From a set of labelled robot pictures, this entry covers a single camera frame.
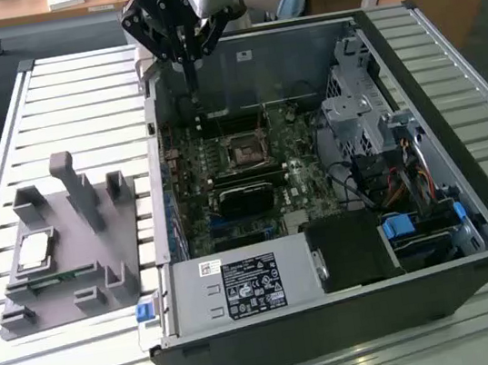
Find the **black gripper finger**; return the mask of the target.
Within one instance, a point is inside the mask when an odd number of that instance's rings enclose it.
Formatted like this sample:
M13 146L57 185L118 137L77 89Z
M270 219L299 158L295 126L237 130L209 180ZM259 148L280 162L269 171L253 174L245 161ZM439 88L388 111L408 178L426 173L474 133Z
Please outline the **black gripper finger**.
M196 103L190 59L178 34L165 0L154 0L147 11L139 3L129 4L121 17L124 30L152 55L182 68L186 89L192 103Z
M196 61L201 61L204 56L208 56L217 46L218 40L232 18L231 6L222 8L221 11L214 15L204 23L198 30L196 21L191 21L184 28L187 52L194 88L194 99L198 103L199 100L199 82L196 75Z

